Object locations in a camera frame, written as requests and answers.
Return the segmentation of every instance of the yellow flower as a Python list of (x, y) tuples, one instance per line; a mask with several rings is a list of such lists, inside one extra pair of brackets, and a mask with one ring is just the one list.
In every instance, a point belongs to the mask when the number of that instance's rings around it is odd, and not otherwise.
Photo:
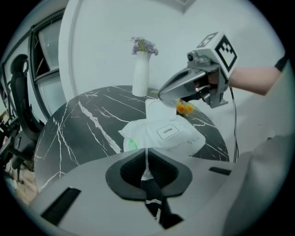
[(180, 114), (185, 113), (185, 106), (182, 105), (181, 103), (178, 103), (178, 104), (177, 104), (177, 111), (178, 111)]
[(185, 112), (186, 113), (192, 113), (193, 110), (194, 110), (194, 106), (192, 104), (188, 103), (188, 104), (185, 105)]

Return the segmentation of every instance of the black marble table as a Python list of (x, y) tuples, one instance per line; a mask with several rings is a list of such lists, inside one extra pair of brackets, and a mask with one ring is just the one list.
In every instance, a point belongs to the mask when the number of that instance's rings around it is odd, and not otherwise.
[[(118, 133), (133, 120), (146, 118), (145, 100), (135, 97), (131, 86), (98, 88), (61, 106), (46, 123), (35, 152), (35, 178), (39, 191), (88, 161), (123, 152)], [(195, 109), (185, 117), (204, 137), (206, 144), (197, 158), (229, 161), (226, 145), (213, 122)]]

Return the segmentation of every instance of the purple flowers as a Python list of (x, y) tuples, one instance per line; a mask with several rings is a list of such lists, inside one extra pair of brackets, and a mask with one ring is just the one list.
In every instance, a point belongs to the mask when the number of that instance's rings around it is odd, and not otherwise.
[(159, 54), (156, 45), (143, 37), (132, 37), (131, 41), (134, 42), (132, 55), (136, 55), (137, 52), (146, 52), (150, 54), (155, 54), (155, 56)]

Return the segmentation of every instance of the floor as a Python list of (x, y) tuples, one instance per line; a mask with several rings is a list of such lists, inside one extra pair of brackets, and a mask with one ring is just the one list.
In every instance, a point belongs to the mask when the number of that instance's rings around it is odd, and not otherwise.
[[(34, 161), (26, 161), (27, 166), (31, 167), (34, 165)], [(20, 199), (24, 204), (29, 205), (32, 200), (38, 195), (38, 189), (35, 182), (34, 172), (30, 172), (23, 165), (20, 170), (20, 182), (17, 181), (17, 171), (11, 167), (12, 161), (6, 165), (5, 171), (9, 174), (13, 185), (14, 195)]]

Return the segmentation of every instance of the office chair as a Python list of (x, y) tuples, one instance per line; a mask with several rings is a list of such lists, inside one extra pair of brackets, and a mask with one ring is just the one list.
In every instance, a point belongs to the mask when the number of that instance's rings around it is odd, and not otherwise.
[(11, 89), (12, 96), (17, 110), (18, 120), (22, 131), (16, 135), (13, 145), (14, 149), (21, 152), (13, 153), (12, 168), (18, 169), (25, 160), (32, 160), (36, 144), (43, 128), (34, 117), (29, 106), (27, 72), (28, 57), (24, 54), (18, 55), (12, 62), (10, 71), (12, 73)]

